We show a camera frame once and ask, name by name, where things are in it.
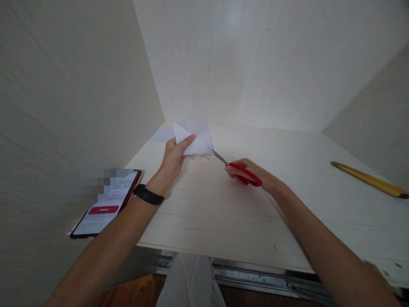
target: hand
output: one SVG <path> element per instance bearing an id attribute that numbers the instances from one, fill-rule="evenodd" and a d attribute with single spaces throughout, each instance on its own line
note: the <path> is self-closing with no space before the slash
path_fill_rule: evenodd
<path id="1" fill-rule="evenodd" d="M 166 143 L 165 153 L 158 172 L 146 185 L 149 191 L 163 196 L 177 176 L 183 165 L 183 152 L 196 138 L 195 134 L 188 136 L 179 144 L 176 144 L 176 138 L 169 140 Z"/>
<path id="2" fill-rule="evenodd" d="M 195 134 L 188 136 L 179 144 L 176 144 L 176 138 L 169 140 L 166 143 L 165 153 L 163 156 L 162 165 L 159 171 L 167 173 L 173 179 L 176 179 L 180 174 L 182 164 L 184 161 L 183 152 L 196 138 Z"/>
<path id="3" fill-rule="evenodd" d="M 259 177 L 262 182 L 262 185 L 261 185 L 262 189 L 270 194 L 273 193 L 275 190 L 280 190 L 286 187 L 285 183 L 283 183 L 277 177 L 273 176 L 272 174 L 267 172 L 265 169 L 259 167 L 256 163 L 254 163 L 253 161 L 247 158 L 233 161 L 232 163 L 236 163 L 248 169 L 254 175 Z M 246 185 L 246 184 L 243 182 L 243 180 L 240 179 L 239 176 L 243 176 L 245 178 L 248 178 L 249 180 L 253 180 L 250 176 L 248 176 L 244 172 L 238 170 L 237 168 L 228 166 L 228 165 L 226 165 L 225 171 L 229 174 L 229 176 L 232 179 L 235 179 L 241 185 Z"/>

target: scissors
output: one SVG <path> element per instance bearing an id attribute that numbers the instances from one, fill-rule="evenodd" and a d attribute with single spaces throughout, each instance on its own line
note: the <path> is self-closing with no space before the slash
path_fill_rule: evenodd
<path id="1" fill-rule="evenodd" d="M 214 149 L 210 148 L 209 146 L 208 146 L 208 148 L 209 148 L 209 149 L 214 153 L 214 155 L 215 155 L 220 161 L 222 161 L 225 165 L 228 165 L 228 166 L 237 168 L 238 170 L 242 171 L 243 173 L 245 173 L 246 175 L 250 176 L 250 177 L 254 180 L 254 181 L 252 181 L 252 180 L 249 180 L 249 179 L 247 179 L 247 178 L 245 178 L 245 177 L 243 177 L 243 176 L 239 176 L 240 179 L 243 180 L 243 182 L 244 182 L 246 185 L 248 185 L 248 184 L 250 183 L 251 185 L 256 186 L 256 187 L 261 186 L 261 184 L 262 184 L 261 180 L 260 180 L 256 175 L 254 175 L 252 172 L 250 172 L 249 170 L 245 169 L 244 167 L 242 167 L 242 166 L 240 166 L 240 165 L 237 165 L 237 164 L 235 164 L 235 163 L 229 163 L 229 162 L 227 162 L 226 160 L 224 160 L 224 159 L 222 158 L 222 156 L 220 156 L 217 152 L 215 152 Z"/>

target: white panel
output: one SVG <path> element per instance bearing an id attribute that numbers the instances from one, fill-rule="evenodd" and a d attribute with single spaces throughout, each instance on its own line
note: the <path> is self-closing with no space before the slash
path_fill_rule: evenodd
<path id="1" fill-rule="evenodd" d="M 0 297 L 40 306 L 89 243 L 66 235 L 92 201 L 67 203 L 71 170 L 124 167 L 164 118 L 131 0 L 1 1 L 0 20 Z"/>
<path id="2" fill-rule="evenodd" d="M 166 120 L 322 131 L 409 41 L 403 0 L 133 0 Z"/>
<path id="3" fill-rule="evenodd" d="M 361 259 L 387 272 L 391 284 L 409 287 L 408 201 L 330 162 L 382 179 L 378 173 L 323 133 L 222 125 L 210 130 L 227 161 L 248 157 L 283 180 Z M 159 169 L 164 147 L 148 141 L 128 164 L 144 166 L 143 183 Z M 166 197 L 138 245 L 313 272 L 273 198 L 232 180 L 216 157 L 186 159 Z"/>
<path id="4" fill-rule="evenodd" d="M 409 191 L 409 44 L 324 133 Z"/>

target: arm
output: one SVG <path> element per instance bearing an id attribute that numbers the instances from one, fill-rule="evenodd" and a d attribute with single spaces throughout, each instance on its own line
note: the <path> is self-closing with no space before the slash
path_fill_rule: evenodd
<path id="1" fill-rule="evenodd" d="M 234 163 L 247 168 L 261 179 L 261 187 L 277 201 L 301 241 L 315 272 L 338 305 L 401 306 L 382 280 L 285 183 L 249 159 Z M 249 178 L 235 168 L 226 166 L 225 169 L 240 184 L 244 183 L 237 175 Z"/>
<path id="2" fill-rule="evenodd" d="M 173 138 L 166 144 L 162 165 L 146 189 L 165 195 L 180 174 L 183 151 L 195 137 L 178 145 Z M 92 306 L 139 241 L 157 208 L 135 197 L 84 250 L 44 306 Z"/>

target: black wristband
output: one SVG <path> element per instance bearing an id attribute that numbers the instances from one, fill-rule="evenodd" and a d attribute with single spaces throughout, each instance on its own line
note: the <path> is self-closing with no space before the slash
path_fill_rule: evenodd
<path id="1" fill-rule="evenodd" d="M 155 193 L 152 193 L 151 191 L 148 191 L 145 188 L 145 185 L 138 185 L 135 190 L 133 190 L 133 193 L 138 196 L 140 199 L 146 201 L 147 203 L 150 203 L 152 205 L 160 205 L 163 203 L 165 200 L 164 197 L 156 195 Z"/>

